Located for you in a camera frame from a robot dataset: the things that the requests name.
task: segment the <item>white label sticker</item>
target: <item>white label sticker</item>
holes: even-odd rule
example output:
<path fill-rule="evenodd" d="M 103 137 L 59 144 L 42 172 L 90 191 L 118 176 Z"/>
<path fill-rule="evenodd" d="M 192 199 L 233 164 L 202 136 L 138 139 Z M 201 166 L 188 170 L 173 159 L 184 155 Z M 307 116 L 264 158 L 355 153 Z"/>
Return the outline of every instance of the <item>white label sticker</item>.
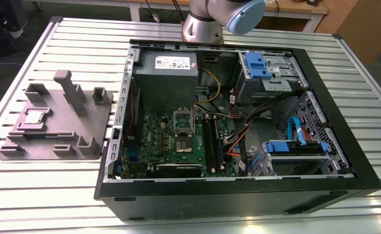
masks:
<path fill-rule="evenodd" d="M 280 69 L 277 67 L 269 67 L 270 72 L 280 72 Z"/>
<path fill-rule="evenodd" d="M 190 70 L 190 57 L 158 56 L 156 58 L 156 69 Z"/>
<path fill-rule="evenodd" d="M 257 152 L 257 147 L 252 145 L 249 152 L 250 152 L 250 153 L 256 153 L 256 152 Z"/>
<path fill-rule="evenodd" d="M 232 96 L 229 97 L 229 102 L 230 102 L 232 104 L 236 104 L 236 96 L 234 96 L 234 95 L 232 95 Z"/>
<path fill-rule="evenodd" d="M 241 169 L 245 171 L 245 163 L 244 163 L 244 161 L 240 161 L 240 163 L 238 163 L 238 166 L 241 167 Z"/>

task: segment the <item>floor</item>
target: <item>floor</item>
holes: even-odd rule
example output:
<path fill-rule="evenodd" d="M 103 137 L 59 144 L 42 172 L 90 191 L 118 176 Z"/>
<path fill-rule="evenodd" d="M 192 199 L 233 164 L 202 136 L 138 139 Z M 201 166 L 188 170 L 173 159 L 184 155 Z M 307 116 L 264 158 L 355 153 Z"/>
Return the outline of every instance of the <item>floor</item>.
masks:
<path fill-rule="evenodd" d="M 102 20 L 130 20 L 129 9 L 125 7 L 45 3 L 45 10 L 42 12 L 37 12 L 31 2 L 25 2 L 25 8 L 29 17 L 29 24 L 25 27 L 25 40 L 21 43 L 22 49 L 14 55 L 0 58 L 0 63 L 25 63 L 51 16 Z M 166 23 L 180 23 L 178 14 L 173 14 L 172 10 L 164 10 L 157 14 Z M 146 9 L 141 9 L 141 15 L 142 21 L 154 22 Z M 15 64 L 0 65 L 0 99 L 9 89 L 19 68 L 21 66 Z M 375 64 L 369 67 L 369 72 L 381 86 L 381 55 Z"/>

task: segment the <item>blue drive bracket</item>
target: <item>blue drive bracket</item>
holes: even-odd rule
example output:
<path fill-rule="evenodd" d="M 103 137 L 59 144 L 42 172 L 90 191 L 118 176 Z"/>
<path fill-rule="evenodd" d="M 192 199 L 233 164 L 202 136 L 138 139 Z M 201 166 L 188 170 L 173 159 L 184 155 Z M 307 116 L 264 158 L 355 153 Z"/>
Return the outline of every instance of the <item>blue drive bracket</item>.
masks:
<path fill-rule="evenodd" d="M 288 142 L 285 141 L 272 141 L 266 143 L 268 152 L 289 152 Z"/>
<path fill-rule="evenodd" d="M 245 53 L 245 62 L 248 63 L 252 79 L 273 78 L 273 74 L 268 70 L 268 61 L 261 53 Z"/>

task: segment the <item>aluminum table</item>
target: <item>aluminum table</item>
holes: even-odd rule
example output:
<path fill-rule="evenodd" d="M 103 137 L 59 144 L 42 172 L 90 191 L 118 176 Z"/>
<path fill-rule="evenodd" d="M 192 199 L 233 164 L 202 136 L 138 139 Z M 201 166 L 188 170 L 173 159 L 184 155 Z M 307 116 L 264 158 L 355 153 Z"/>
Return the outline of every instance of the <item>aluminum table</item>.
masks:
<path fill-rule="evenodd" d="M 54 19 L 0 102 L 0 146 L 31 82 L 61 89 L 53 75 L 66 69 L 83 90 L 99 86 L 117 92 L 129 40 L 181 40 L 177 24 Z M 381 89 L 344 40 L 327 34 L 254 30 L 242 37 L 225 31 L 225 42 L 307 49 L 381 178 Z M 98 170 L 99 160 L 0 161 L 0 233 L 381 233 L 381 191 L 312 214 L 122 222 L 94 200 Z"/>

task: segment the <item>blue plastic clip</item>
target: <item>blue plastic clip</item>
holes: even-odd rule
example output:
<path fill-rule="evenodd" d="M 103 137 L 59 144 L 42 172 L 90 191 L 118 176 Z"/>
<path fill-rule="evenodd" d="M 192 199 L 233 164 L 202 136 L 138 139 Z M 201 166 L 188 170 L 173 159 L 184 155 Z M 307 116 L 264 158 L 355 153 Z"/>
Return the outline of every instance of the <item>blue plastic clip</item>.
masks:
<path fill-rule="evenodd" d="M 266 143 L 268 152 L 272 153 L 274 151 L 274 147 L 272 143 Z"/>
<path fill-rule="evenodd" d="M 289 152 L 289 145 L 285 141 L 273 141 L 274 152 Z"/>
<path fill-rule="evenodd" d="M 324 150 L 324 154 L 327 154 L 329 152 L 329 146 L 327 144 L 327 142 L 321 142 L 321 147 L 323 147 L 323 150 Z"/>
<path fill-rule="evenodd" d="M 250 70 L 252 79 L 272 79 L 273 74 L 268 70 L 268 61 L 261 53 L 245 53 L 245 61 Z"/>
<path fill-rule="evenodd" d="M 252 171 L 252 167 L 256 165 L 257 161 L 260 160 L 260 154 L 256 155 L 250 165 L 249 165 L 249 172 Z"/>
<path fill-rule="evenodd" d="M 296 116 L 292 116 L 288 121 L 288 138 L 289 140 L 293 140 L 292 122 L 294 122 L 294 125 L 296 125 L 297 140 L 300 140 L 301 145 L 307 145 L 307 141 L 304 138 L 304 132 L 302 132 L 301 120 Z"/>

